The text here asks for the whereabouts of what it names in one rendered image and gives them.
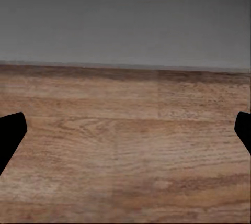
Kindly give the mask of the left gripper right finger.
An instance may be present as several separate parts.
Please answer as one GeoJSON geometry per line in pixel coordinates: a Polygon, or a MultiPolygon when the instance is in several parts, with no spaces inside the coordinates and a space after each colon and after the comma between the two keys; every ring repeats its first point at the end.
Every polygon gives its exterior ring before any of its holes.
{"type": "Polygon", "coordinates": [[[234,130],[251,154],[251,114],[239,112],[234,130]]]}

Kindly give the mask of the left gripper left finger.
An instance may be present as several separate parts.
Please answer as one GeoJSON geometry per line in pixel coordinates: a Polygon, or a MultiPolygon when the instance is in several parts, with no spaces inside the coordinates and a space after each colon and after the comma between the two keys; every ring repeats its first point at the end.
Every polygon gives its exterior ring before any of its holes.
{"type": "Polygon", "coordinates": [[[0,118],[0,175],[27,132],[22,112],[0,118]]]}

